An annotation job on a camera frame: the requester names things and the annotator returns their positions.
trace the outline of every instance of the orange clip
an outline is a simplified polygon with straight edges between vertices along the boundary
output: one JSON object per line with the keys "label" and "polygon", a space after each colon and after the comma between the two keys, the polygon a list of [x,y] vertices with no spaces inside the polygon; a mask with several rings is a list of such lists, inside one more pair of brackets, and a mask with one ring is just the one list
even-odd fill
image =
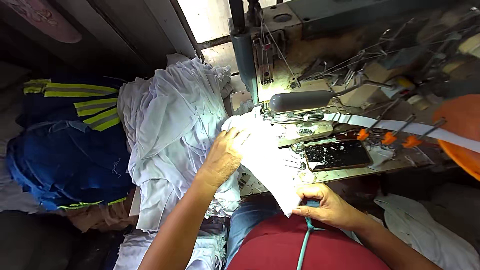
{"label": "orange clip", "polygon": [[359,135],[357,136],[357,140],[359,141],[364,141],[368,138],[370,133],[366,131],[365,129],[360,130]]}
{"label": "orange clip", "polygon": [[415,136],[409,136],[402,145],[405,148],[414,148],[415,146],[419,146],[421,143],[422,141],[417,140]]}
{"label": "orange clip", "polygon": [[396,141],[396,137],[393,135],[393,132],[387,132],[387,134],[385,134],[384,139],[382,140],[382,143],[384,145],[390,145],[395,141]]}

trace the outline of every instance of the orange plastic lid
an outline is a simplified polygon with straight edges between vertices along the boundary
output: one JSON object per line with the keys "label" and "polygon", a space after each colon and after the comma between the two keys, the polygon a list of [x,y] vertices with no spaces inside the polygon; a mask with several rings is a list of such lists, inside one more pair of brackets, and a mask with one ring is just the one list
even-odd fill
{"label": "orange plastic lid", "polygon": [[[446,101],[433,115],[433,121],[445,117],[442,129],[480,141],[480,95],[466,95]],[[480,153],[438,140],[445,153],[475,179],[480,181]]]}

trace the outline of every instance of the teal cord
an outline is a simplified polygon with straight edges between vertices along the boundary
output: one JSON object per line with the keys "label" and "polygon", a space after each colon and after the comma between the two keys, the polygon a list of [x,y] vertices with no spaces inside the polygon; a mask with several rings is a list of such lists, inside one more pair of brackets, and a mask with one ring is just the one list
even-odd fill
{"label": "teal cord", "polygon": [[[318,207],[318,206],[319,206],[319,203],[318,203],[318,202],[314,202],[314,201],[309,201],[309,202],[307,202],[307,206],[310,206],[310,207]],[[308,243],[308,238],[310,237],[310,234],[311,234],[313,231],[325,231],[325,229],[315,228],[315,227],[312,225],[312,219],[311,219],[311,218],[305,218],[305,219],[306,219],[306,221],[307,221],[308,230],[307,230],[307,233],[305,234],[305,238],[303,239],[303,244],[302,244],[302,246],[301,246],[299,263],[297,264],[297,270],[301,270],[301,267],[302,267],[302,265],[303,265],[303,258],[305,257],[305,250],[307,249],[307,243]]]}

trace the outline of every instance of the hand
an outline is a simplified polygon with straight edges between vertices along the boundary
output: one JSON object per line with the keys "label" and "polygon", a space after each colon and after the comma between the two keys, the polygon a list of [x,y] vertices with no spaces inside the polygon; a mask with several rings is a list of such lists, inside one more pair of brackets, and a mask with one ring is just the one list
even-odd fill
{"label": "hand", "polygon": [[347,231],[356,231],[372,221],[324,184],[302,186],[297,194],[302,200],[308,198],[319,200],[320,207],[298,206],[293,210],[296,215],[316,219]]}
{"label": "hand", "polygon": [[210,153],[198,170],[195,179],[201,179],[214,188],[219,188],[240,166],[243,158],[242,145],[250,133],[232,127],[222,131],[210,148]]}

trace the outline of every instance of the person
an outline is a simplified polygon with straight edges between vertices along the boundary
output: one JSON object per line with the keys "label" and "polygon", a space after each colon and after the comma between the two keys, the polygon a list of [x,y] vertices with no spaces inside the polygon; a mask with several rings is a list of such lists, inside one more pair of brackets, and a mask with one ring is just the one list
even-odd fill
{"label": "person", "polygon": [[[185,270],[204,214],[216,190],[239,167],[242,145],[248,136],[248,131],[237,128],[218,135],[190,189],[150,245],[140,270]],[[304,217],[324,230],[309,236],[301,269],[440,269],[328,186],[303,186],[298,195],[302,200],[319,201],[319,207],[298,206],[287,218],[276,215],[275,207],[240,206],[231,219],[228,270],[296,269],[307,232]],[[363,245],[339,229],[354,232]]]}

